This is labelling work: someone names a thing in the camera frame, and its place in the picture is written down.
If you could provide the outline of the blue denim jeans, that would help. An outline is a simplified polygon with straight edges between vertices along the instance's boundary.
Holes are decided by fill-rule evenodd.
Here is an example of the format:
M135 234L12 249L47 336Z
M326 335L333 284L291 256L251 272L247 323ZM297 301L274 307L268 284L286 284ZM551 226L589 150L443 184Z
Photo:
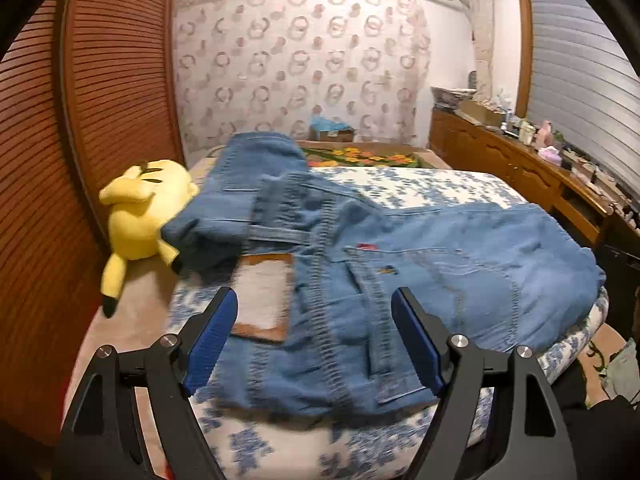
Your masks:
M280 133L240 133L162 237L206 283L277 256L273 286L236 288L252 318L288 317L280 339L228 339L216 397L244 410L375 416L432 400L392 318L405 287L478 346L549 348L596 302L604 272L540 207L390 209L312 171Z

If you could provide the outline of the floral beige bed blanket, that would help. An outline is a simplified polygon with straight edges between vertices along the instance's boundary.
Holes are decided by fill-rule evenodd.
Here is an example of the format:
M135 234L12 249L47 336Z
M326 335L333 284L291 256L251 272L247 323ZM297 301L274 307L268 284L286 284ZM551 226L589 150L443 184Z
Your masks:
M363 167L363 168L413 169L412 159L408 155L401 155L401 154L379 155L370 150L366 150L365 148L355 148L354 146L347 145L347 144L341 144L336 148L302 148L299 144L298 146L303 151L306 157L306 161L308 162L308 166L312 171L316 170L316 168L318 167L331 167L331 168ZM201 189L206 181L206 178L202 184L195 183L198 186L198 192L201 192ZM199 274L198 272L195 272L189 269L186 269L186 270L194 274L198 274L198 276L201 278L202 283L209 289L210 293L212 295L216 295L218 290L223 287L229 287L233 289L234 292L236 293L236 288L240 285L245 284L250 278L258 278L258 280L262 284L267 286L273 286L276 281L272 277L272 272L275 270L281 269L283 265L284 265L283 259L277 256L250 256L242 261L232 263L232 265L229 268L230 273L229 273L228 281L226 281L225 283L213 283L213 284L206 283L206 281L203 280L201 274ZM568 330L577 326L579 323L584 322L585 319L588 318L592 310L596 307L599 298L602 296L604 292L603 286L601 287L599 296L596 302L594 303L594 305L592 306L591 310L589 311L589 313L582 320L570 326L570 328L568 328L564 333L562 333L562 335L559 336L559 338L555 342L563 338L568 332ZM256 320L256 318L252 318L248 313L240 310L239 297L238 297L238 314L236 315L236 320L232 326L231 333L228 339L232 336L238 336L238 335L252 336L256 338L269 337L272 339L280 339L284 336L287 328L288 328L288 317L285 314L274 309L269 309L267 314L263 318L258 318ZM209 380L207 384L202 388L206 387L210 382L214 382L215 367L212 371L212 374L210 374L209 376ZM433 396L432 400L427 403L431 403L434 401L435 399L434 393L432 393L432 396Z

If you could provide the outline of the blue floral white quilt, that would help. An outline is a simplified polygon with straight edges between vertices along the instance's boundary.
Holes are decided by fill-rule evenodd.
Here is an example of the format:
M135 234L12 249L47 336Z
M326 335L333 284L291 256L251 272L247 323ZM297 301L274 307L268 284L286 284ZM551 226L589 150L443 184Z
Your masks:
M318 167L316 174L381 206L495 204L524 197L492 174L462 170ZM435 414L431 406L349 425L329 417L277 420L225 410L210 382L192 405L207 443L231 479L390 479L403 472Z

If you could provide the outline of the yellow plush toy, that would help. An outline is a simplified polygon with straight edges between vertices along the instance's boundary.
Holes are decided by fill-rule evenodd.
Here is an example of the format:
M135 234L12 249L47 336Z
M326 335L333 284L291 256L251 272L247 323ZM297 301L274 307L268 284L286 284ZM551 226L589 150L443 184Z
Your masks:
M162 239L160 230L197 195L189 171L170 159L140 162L99 192L100 203L110 208L111 255L100 287L106 318L116 311L131 261L159 256L172 272L181 271L178 249Z

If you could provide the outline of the pink tissue pack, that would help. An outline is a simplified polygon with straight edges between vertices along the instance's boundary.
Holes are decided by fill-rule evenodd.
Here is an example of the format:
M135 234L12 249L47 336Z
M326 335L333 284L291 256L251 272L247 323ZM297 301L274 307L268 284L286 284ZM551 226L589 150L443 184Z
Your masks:
M551 165L554 166L561 166L562 165L562 156L560 154L560 152L553 146L546 146L545 148L540 148L537 151L537 155L544 160L545 162L548 162Z

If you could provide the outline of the pink figurine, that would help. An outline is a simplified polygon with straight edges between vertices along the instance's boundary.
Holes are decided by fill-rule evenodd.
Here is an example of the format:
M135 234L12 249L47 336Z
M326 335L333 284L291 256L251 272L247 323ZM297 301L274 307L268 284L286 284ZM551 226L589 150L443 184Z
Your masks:
M553 142L554 137L552 123L548 120L544 120L536 132L534 148L536 148L536 150L548 148L553 144Z

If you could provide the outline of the long wooden sideboard cabinet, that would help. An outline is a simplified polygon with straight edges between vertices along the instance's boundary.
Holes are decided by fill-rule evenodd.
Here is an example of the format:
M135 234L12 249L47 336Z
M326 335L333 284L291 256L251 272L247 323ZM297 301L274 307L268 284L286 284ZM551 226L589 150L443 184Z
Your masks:
M526 200L541 206L587 245L608 245L637 255L639 234L614 211L611 203L574 174L541 159L517 140L473 125L435 107L430 147L449 166L492 174Z

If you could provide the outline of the open cardboard box on sideboard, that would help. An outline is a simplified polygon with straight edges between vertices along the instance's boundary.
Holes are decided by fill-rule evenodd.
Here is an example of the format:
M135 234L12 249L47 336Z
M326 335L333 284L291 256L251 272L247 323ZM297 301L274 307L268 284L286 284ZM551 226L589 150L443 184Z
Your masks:
M504 122L504 114L487 105L474 100L463 100L458 104L458 111L484 126L500 127Z

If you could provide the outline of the brown louvered wardrobe door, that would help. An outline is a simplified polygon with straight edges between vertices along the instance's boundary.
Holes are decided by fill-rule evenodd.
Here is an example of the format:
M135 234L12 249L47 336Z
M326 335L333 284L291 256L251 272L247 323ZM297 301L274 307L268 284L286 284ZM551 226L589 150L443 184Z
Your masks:
M1 421L58 442L108 256L102 186L181 160L171 0L1 0Z

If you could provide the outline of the grey window shutter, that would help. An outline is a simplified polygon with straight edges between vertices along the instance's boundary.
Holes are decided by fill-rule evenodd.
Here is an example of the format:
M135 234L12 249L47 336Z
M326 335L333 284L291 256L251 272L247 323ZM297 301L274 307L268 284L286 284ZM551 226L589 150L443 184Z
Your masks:
M639 77L586 0L530 0L527 117L639 191Z

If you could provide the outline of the cardboard box with blue items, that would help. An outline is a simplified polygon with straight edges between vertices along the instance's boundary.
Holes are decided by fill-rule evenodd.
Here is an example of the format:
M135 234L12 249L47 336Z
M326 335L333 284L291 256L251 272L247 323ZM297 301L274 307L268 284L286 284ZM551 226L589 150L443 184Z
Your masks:
M309 136L311 141L318 142L352 142L355 129L346 122L314 115L310 122Z

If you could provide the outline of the patterned lace curtain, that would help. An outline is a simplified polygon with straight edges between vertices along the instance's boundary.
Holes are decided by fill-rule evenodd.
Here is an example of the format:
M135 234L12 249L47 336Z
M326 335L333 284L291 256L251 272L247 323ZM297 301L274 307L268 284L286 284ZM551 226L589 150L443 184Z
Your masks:
M419 140L431 61L421 0L174 0L172 46L190 159L250 131Z

